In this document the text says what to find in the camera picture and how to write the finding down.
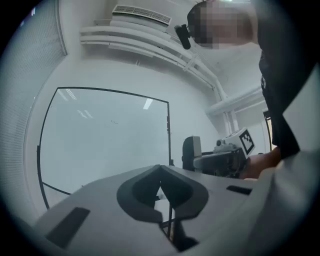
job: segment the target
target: black slot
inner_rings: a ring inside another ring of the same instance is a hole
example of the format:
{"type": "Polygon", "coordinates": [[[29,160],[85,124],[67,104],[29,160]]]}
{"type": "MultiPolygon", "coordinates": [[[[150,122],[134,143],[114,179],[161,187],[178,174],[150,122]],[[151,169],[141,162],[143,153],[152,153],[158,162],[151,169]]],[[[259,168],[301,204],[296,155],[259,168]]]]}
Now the black slot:
{"type": "Polygon", "coordinates": [[[246,188],[246,187],[240,187],[240,186],[234,186],[234,185],[228,186],[226,189],[236,193],[247,195],[247,196],[249,196],[252,191],[252,188],[246,188]]]}
{"type": "Polygon", "coordinates": [[[90,211],[84,208],[74,208],[57,226],[46,236],[46,238],[65,249],[77,233],[90,211]]]}

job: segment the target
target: gray surface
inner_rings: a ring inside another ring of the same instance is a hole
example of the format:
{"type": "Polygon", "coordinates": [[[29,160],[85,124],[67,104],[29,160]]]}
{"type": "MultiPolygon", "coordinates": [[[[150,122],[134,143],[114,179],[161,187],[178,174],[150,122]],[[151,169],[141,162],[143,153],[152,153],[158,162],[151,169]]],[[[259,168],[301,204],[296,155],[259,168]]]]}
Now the gray surface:
{"type": "MultiPolygon", "coordinates": [[[[182,221],[187,236],[200,243],[185,256],[262,255],[287,238],[303,220],[319,187],[320,152],[300,152],[265,169],[254,181],[215,177],[170,168],[204,185],[209,199],[194,219],[182,221]],[[250,195],[226,190],[253,188],[250,195]]],[[[36,230],[47,234],[74,207],[91,210],[68,248],[76,255],[176,255],[156,224],[136,221],[118,205],[116,192],[126,180],[150,167],[95,181],[46,213],[36,230]]]]}
{"type": "Polygon", "coordinates": [[[73,208],[83,207],[91,212],[67,248],[71,254],[141,256],[176,252],[157,224],[134,220],[120,208],[117,201],[119,186],[150,167],[135,169],[84,186],[41,217],[35,230],[46,235],[73,208]]]}
{"type": "Polygon", "coordinates": [[[169,167],[177,173],[199,182],[208,190],[209,199],[200,214],[194,219],[182,221],[186,235],[198,241],[205,239],[215,228],[227,221],[248,198],[247,195],[226,190],[228,186],[235,185],[252,189],[256,185],[255,181],[217,177],[174,166],[169,167]]]}

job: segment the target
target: gray equipment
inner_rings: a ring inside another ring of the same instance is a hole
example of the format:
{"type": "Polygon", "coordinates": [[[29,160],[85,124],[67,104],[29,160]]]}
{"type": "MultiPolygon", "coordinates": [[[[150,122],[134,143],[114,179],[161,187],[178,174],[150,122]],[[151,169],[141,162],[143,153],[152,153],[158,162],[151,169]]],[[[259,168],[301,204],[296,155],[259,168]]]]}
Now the gray equipment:
{"type": "Polygon", "coordinates": [[[200,137],[191,136],[183,143],[183,168],[203,174],[238,178],[254,149],[255,144],[247,128],[217,140],[211,152],[202,152],[200,137]]]}
{"type": "Polygon", "coordinates": [[[320,181],[319,156],[300,152],[264,170],[257,181],[174,166],[135,169],[84,186],[44,214],[34,229],[47,238],[41,249],[52,252],[55,244],[63,249],[60,255],[269,253],[312,205],[320,181]],[[159,186],[175,208],[173,238],[148,206],[159,186]],[[189,246],[181,246],[175,236],[189,246]]]}

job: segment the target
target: air conditioner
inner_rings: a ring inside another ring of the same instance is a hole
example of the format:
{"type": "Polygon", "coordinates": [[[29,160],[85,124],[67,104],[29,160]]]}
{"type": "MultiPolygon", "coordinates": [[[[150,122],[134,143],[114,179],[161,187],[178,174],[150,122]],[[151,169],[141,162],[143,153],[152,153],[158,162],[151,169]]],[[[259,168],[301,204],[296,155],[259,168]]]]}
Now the air conditioner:
{"type": "Polygon", "coordinates": [[[172,18],[152,10],[117,4],[112,11],[112,20],[144,25],[165,32],[172,18]]]}

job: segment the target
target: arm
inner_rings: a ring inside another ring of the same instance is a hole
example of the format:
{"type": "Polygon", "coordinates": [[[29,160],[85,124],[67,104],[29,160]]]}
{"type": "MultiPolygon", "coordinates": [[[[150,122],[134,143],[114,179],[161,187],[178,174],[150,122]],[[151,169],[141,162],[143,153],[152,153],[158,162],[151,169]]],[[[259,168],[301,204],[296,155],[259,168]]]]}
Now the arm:
{"type": "Polygon", "coordinates": [[[280,148],[276,147],[269,153],[252,155],[247,159],[246,167],[240,179],[258,179],[260,173],[267,168],[275,167],[281,160],[280,148]]]}

